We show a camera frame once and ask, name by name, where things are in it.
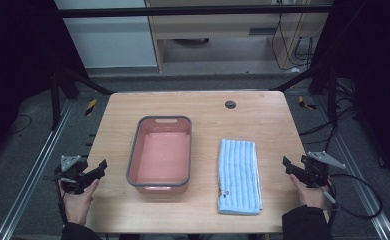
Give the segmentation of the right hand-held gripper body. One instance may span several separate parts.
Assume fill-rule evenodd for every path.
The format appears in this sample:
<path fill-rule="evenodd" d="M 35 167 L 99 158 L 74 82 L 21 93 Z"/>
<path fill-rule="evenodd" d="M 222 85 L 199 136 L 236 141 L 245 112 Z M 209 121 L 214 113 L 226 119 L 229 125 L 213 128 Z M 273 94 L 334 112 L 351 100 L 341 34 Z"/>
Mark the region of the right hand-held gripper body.
<path fill-rule="evenodd" d="M 308 152 L 301 158 L 304 164 L 304 173 L 301 182 L 308 188 L 317 188 L 326 186 L 329 178 L 329 167 L 345 169 L 346 165 L 338 161 L 326 151 Z"/>

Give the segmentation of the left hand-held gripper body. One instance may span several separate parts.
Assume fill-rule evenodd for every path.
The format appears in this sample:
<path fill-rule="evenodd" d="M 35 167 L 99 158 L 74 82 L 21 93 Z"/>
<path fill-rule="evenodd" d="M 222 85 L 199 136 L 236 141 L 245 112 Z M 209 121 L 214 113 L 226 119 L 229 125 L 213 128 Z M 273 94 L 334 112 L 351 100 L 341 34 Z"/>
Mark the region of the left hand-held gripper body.
<path fill-rule="evenodd" d="M 62 156 L 60 164 L 54 170 L 55 176 L 60 180 L 63 191 L 70 194 L 82 194 L 84 170 L 88 163 L 80 155 Z"/>

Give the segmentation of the person's right hand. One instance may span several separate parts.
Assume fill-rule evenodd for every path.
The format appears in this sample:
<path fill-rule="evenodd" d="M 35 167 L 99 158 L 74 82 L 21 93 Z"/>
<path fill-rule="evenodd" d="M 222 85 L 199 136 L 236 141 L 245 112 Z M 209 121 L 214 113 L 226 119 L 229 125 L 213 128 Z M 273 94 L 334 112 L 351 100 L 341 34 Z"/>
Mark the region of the person's right hand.
<path fill-rule="evenodd" d="M 290 174 L 289 178 L 298 191 L 301 206 L 325 209 L 327 187 L 308 188 L 295 175 Z"/>

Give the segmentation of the person's left hand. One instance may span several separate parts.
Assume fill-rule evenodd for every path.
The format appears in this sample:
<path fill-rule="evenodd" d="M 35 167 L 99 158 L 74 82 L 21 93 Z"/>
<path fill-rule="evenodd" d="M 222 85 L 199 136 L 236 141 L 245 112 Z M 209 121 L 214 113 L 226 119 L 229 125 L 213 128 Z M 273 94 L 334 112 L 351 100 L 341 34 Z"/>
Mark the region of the person's left hand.
<path fill-rule="evenodd" d="M 99 179 L 95 179 L 81 194 L 69 194 L 60 189 L 60 196 L 63 200 L 65 215 L 68 222 L 85 225 L 93 193 L 99 185 Z"/>

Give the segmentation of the blue striped towel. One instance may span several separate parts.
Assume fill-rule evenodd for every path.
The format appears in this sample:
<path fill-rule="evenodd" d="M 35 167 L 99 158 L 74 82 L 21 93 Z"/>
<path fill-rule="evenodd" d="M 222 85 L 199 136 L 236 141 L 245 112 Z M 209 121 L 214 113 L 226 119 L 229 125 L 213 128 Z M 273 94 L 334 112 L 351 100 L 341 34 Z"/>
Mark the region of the blue striped towel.
<path fill-rule="evenodd" d="M 258 215 L 263 209 L 256 145 L 222 139 L 218 157 L 218 212 Z"/>

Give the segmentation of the yellow black tape marker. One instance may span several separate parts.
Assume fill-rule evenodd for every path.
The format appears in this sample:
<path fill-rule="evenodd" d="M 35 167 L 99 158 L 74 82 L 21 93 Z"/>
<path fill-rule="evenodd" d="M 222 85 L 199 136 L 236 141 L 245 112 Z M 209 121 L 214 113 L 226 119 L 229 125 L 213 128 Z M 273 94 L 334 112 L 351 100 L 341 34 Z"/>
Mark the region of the yellow black tape marker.
<path fill-rule="evenodd" d="M 84 113 L 85 116 L 90 116 L 92 114 L 96 103 L 97 103 L 97 99 L 91 99 L 89 101 L 88 106 L 87 106 L 85 113 Z"/>
<path fill-rule="evenodd" d="M 298 104 L 300 107 L 307 108 L 310 110 L 316 109 L 316 104 L 311 96 L 299 96 Z"/>

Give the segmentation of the pink basin with grey rim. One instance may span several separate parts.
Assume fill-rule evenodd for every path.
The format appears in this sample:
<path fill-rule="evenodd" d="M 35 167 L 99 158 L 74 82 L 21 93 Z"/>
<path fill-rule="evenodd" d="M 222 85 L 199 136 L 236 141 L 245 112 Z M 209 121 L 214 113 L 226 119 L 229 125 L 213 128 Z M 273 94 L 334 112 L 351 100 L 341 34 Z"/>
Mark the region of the pink basin with grey rim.
<path fill-rule="evenodd" d="M 183 193 L 191 175 L 192 123 L 186 116 L 138 122 L 126 179 L 140 193 Z"/>

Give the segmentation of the black metal stand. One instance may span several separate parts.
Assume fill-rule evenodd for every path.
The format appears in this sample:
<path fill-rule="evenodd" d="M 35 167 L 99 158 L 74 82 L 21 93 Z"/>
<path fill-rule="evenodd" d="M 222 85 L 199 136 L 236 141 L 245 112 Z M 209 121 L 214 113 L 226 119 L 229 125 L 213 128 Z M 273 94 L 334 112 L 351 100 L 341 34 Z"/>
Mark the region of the black metal stand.
<path fill-rule="evenodd" d="M 304 79 L 311 78 L 312 81 L 308 87 L 308 91 L 315 95 L 327 88 L 327 116 L 333 126 L 337 125 L 337 112 L 336 112 L 336 85 L 337 76 L 336 69 L 330 64 L 318 64 L 310 67 L 308 70 L 298 74 L 289 81 L 271 88 L 271 91 L 284 92 L 295 84 L 303 81 Z"/>
<path fill-rule="evenodd" d="M 102 95 L 113 94 L 113 91 L 98 85 L 97 83 L 91 81 L 88 77 L 84 77 L 75 71 L 72 71 L 68 68 L 54 68 L 50 75 L 52 130 L 55 130 L 61 121 L 59 91 L 62 90 L 67 99 L 76 99 L 80 92 L 77 89 L 75 82 L 82 83 Z"/>

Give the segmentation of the black curtain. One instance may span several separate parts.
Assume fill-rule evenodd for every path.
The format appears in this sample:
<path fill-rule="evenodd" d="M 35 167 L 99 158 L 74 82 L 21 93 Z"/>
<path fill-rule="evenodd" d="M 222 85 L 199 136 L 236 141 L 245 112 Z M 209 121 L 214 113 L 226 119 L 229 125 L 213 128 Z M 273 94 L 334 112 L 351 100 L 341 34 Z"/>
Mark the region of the black curtain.
<path fill-rule="evenodd" d="M 390 0 L 333 0 L 314 64 L 328 56 L 336 74 L 354 82 L 366 129 L 390 167 Z"/>
<path fill-rule="evenodd" d="M 62 18 L 46 16 L 54 0 L 0 0 L 0 145 L 21 103 L 50 88 L 53 56 L 81 77 L 88 74 Z"/>

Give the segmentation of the white cabinet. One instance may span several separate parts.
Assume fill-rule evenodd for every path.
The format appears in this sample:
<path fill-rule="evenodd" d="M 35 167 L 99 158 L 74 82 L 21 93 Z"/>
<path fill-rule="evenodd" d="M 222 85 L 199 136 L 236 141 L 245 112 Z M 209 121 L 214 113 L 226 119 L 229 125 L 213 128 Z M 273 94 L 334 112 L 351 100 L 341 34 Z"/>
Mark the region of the white cabinet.
<path fill-rule="evenodd" d="M 144 0 L 54 0 L 59 10 L 145 8 Z M 67 18 L 64 20 L 87 69 L 156 67 L 146 17 Z"/>

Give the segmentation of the light wooden desk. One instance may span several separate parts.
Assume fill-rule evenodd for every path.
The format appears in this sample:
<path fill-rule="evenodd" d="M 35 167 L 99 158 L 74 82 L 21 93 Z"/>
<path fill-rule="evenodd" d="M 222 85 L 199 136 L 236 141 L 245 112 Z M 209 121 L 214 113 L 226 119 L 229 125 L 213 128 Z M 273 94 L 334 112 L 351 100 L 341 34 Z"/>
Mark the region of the light wooden desk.
<path fill-rule="evenodd" d="M 333 0 L 144 0 L 148 7 L 311 5 Z M 327 13 L 151 16 L 156 41 L 171 39 L 266 36 L 281 68 L 294 66 L 300 40 L 318 39 Z"/>

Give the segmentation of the aluminium floor rail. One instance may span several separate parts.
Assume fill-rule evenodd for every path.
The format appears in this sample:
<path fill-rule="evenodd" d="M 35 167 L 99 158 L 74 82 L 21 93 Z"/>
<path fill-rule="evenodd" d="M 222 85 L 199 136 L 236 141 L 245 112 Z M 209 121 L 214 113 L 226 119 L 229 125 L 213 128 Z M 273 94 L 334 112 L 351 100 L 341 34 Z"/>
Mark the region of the aluminium floor rail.
<path fill-rule="evenodd" d="M 334 179 L 341 178 L 350 181 L 367 212 L 365 219 L 372 223 L 381 240 L 390 240 L 390 222 L 383 211 L 382 197 L 377 192 L 376 187 L 373 187 L 364 178 L 356 159 L 349 151 L 348 145 L 340 133 L 340 121 L 355 115 L 353 106 L 343 105 L 340 107 L 336 104 L 337 125 L 333 126 L 327 116 L 327 100 L 322 96 L 314 96 L 313 99 L 330 129 L 330 134 L 325 141 L 325 151 L 346 165 L 346 168 L 342 169 L 340 174 L 336 174 Z"/>
<path fill-rule="evenodd" d="M 10 240 L 27 205 L 40 180 L 45 166 L 63 132 L 74 106 L 74 100 L 66 100 L 64 108 L 60 112 L 60 120 L 57 126 L 50 131 L 38 157 L 33 164 L 30 173 L 24 181 L 13 205 L 0 225 L 0 240 Z"/>

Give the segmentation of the black horizontal frame bar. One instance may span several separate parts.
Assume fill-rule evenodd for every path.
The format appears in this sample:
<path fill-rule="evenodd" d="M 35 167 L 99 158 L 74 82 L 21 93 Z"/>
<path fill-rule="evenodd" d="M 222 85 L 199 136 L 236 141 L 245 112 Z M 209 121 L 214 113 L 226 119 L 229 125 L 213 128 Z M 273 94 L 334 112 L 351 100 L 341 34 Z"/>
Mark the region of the black horizontal frame bar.
<path fill-rule="evenodd" d="M 325 13 L 330 12 L 332 8 L 332 4 L 185 6 L 153 8 L 66 9 L 56 10 L 54 11 L 54 14 L 59 15 L 62 18 L 189 16 L 226 14 Z"/>

